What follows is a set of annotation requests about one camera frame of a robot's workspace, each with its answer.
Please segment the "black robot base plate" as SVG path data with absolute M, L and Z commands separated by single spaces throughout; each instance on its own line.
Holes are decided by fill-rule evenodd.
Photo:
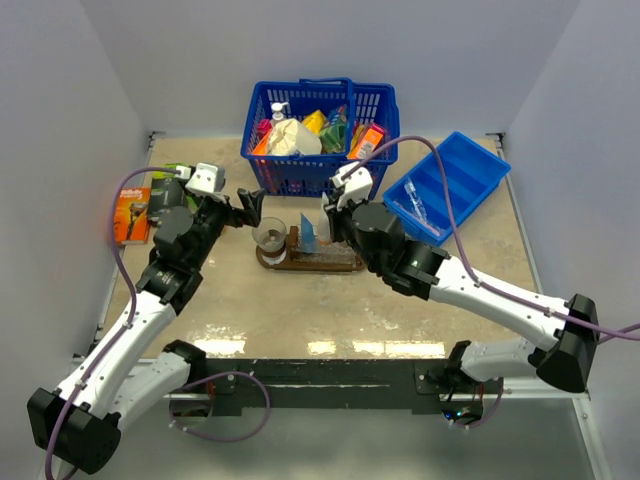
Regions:
M 239 416 L 245 409 L 409 410 L 439 414 L 471 399 L 499 392 L 488 381 L 452 385 L 443 359 L 201 359 L 187 381 L 211 375 L 213 414 Z

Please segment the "blue toothpaste tube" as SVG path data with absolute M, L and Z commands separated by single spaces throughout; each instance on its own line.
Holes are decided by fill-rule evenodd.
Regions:
M 313 254 L 316 250 L 314 226 L 303 213 L 300 214 L 299 234 L 299 250 L 304 254 Z

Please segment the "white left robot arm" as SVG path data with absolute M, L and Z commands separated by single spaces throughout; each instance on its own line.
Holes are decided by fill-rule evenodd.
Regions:
M 111 459 L 125 429 L 164 395 L 196 392 L 207 380 L 205 353 L 184 342 L 167 345 L 150 367 L 130 374 L 141 355 L 200 286 L 201 269 L 225 227 L 256 227 L 264 190 L 239 189 L 241 207 L 225 195 L 204 197 L 196 212 L 167 211 L 153 238 L 149 263 L 124 311 L 82 364 L 55 389 L 37 389 L 27 402 L 35 443 L 73 471 L 93 474 Z

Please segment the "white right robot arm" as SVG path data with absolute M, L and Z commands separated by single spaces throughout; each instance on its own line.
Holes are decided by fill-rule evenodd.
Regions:
M 346 242 L 395 292 L 464 309 L 516 333 L 508 341 L 458 342 L 442 374 L 452 390 L 466 393 L 500 377 L 537 377 L 565 392 L 586 391 L 600 340 L 591 298 L 547 297 L 466 271 L 447 251 L 410 239 L 378 202 L 342 209 L 330 204 L 324 211 L 332 238 Z

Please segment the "clear plastic cup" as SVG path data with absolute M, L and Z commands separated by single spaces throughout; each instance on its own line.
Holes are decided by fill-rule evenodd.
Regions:
M 286 257 L 287 228 L 275 217 L 264 217 L 258 227 L 252 230 L 260 260 L 268 265 L 281 263 Z

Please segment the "clear acrylic toothbrush holder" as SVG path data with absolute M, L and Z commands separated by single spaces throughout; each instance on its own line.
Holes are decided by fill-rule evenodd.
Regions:
M 365 267 L 361 258 L 346 243 L 322 244 L 315 241 L 311 246 L 305 245 L 300 228 L 296 225 L 289 228 L 287 248 L 291 260 L 309 271 L 351 272 Z

